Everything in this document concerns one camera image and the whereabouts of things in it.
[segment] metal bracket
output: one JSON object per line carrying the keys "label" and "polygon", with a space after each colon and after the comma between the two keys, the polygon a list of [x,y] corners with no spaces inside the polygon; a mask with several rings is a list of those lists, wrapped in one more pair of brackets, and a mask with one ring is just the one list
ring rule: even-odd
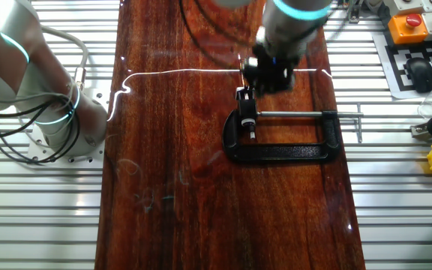
{"label": "metal bracket", "polygon": [[359,11],[363,5],[363,0],[351,0],[348,7],[349,23],[359,23]]}
{"label": "metal bracket", "polygon": [[[47,144],[44,141],[44,135],[38,126],[33,127],[33,132],[31,133],[35,142],[29,141],[28,156],[34,159],[42,160],[48,158],[50,155],[54,154],[51,148],[47,148]],[[63,157],[55,162],[46,163],[44,166],[38,166],[33,164],[28,164],[27,166],[34,168],[35,170],[48,170],[48,169],[75,169],[75,170],[100,170],[103,168],[104,161],[104,142],[101,143],[94,151],[91,153],[79,156],[79,157]]]}

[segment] metal slotted table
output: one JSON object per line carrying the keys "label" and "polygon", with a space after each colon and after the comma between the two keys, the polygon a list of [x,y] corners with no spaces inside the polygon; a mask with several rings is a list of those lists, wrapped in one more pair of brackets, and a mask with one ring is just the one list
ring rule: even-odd
{"label": "metal slotted table", "polygon": [[[87,43],[86,91],[105,104],[120,1],[32,3],[42,24]],[[342,10],[334,13],[327,38],[344,16]],[[361,133],[357,122],[341,122],[364,258],[370,270],[432,269],[432,175],[425,171],[430,147],[410,134],[410,125],[423,122],[416,111],[422,100],[391,97],[372,39],[382,29],[376,16],[363,13],[358,25],[347,25],[328,42],[337,108],[365,116]],[[73,73],[77,46],[45,37]],[[1,124],[5,130],[19,126],[17,119]],[[8,142],[27,153],[24,133]],[[100,192],[101,168],[81,170],[75,163],[35,172],[0,152],[0,269],[93,269]]]}

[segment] wooden board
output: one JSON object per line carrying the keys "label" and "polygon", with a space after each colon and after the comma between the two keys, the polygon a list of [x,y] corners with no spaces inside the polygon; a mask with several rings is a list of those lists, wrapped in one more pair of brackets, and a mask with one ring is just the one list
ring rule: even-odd
{"label": "wooden board", "polygon": [[[237,66],[238,54],[251,55],[218,34],[194,0],[183,4],[211,56]],[[263,5],[201,1],[249,44]],[[309,48],[293,91],[259,100],[260,110],[336,108],[322,32]],[[242,83],[224,68],[194,45],[178,0],[121,1],[96,269],[364,269],[343,152],[325,165],[227,160],[221,132]],[[261,121],[256,130],[259,142],[318,141],[312,120]]]}

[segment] black c-clamp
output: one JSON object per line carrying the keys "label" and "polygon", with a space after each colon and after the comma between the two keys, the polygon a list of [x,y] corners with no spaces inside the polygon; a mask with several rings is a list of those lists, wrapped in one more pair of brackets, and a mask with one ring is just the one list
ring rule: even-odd
{"label": "black c-clamp", "polygon": [[256,100],[248,88],[239,88],[236,92],[238,109],[228,116],[223,128],[223,150],[226,156],[235,162],[242,163],[285,163],[330,161],[338,156],[341,150],[341,134],[337,111],[322,111],[321,143],[276,143],[276,144],[241,144],[239,138],[245,131],[254,137],[254,128],[258,112]]}

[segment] white cable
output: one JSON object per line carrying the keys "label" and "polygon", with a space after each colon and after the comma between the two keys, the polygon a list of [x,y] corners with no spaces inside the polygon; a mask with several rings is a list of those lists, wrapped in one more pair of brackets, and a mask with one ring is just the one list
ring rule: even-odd
{"label": "white cable", "polygon": [[47,34],[55,35],[57,37],[64,38],[66,40],[73,41],[82,50],[82,59],[81,59],[81,64],[79,64],[79,67],[84,68],[86,66],[86,62],[88,61],[88,57],[89,57],[89,51],[88,51],[88,47],[79,38],[73,36],[72,34],[68,34],[64,31],[59,31],[44,25],[42,25],[41,28],[43,29],[43,32],[46,32]]}

